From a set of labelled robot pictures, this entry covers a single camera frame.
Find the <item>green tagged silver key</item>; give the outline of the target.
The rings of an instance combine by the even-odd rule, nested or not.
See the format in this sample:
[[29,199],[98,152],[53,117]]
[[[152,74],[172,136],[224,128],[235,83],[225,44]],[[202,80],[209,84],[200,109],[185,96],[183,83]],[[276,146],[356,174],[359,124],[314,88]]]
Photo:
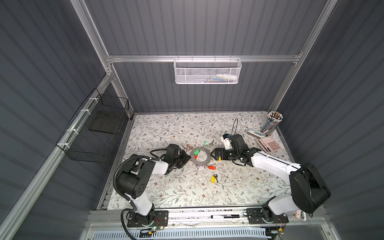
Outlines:
[[208,147],[212,146],[214,144],[214,141],[211,141],[211,142],[208,142],[208,141],[204,141],[204,144]]

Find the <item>large metal keyring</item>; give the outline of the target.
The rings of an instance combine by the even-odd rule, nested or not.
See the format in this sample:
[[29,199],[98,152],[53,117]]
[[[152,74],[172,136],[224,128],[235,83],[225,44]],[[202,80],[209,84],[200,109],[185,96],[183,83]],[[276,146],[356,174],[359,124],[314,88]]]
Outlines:
[[206,148],[192,149],[191,156],[191,161],[197,166],[206,166],[211,162],[210,152]]

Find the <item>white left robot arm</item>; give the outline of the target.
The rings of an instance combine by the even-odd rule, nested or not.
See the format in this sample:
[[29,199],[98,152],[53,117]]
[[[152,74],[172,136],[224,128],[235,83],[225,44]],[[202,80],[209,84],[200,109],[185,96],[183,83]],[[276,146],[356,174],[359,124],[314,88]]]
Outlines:
[[149,156],[133,154],[118,166],[113,176],[113,187],[131,204],[136,215],[149,222],[155,211],[146,194],[151,176],[168,175],[183,168],[190,159],[191,156],[175,144],[151,150]]

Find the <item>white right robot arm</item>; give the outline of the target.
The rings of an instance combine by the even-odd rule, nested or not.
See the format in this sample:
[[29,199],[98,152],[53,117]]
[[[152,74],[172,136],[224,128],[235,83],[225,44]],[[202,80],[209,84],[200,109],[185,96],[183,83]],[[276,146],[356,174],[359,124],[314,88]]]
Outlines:
[[224,147],[210,152],[214,160],[231,161],[234,164],[240,161],[241,167],[265,170],[289,184],[289,194],[270,198],[255,214],[265,223],[275,223],[284,214],[298,210],[311,215],[331,197],[330,189],[314,165],[287,162],[261,149],[249,148],[239,134],[224,134],[221,141]]

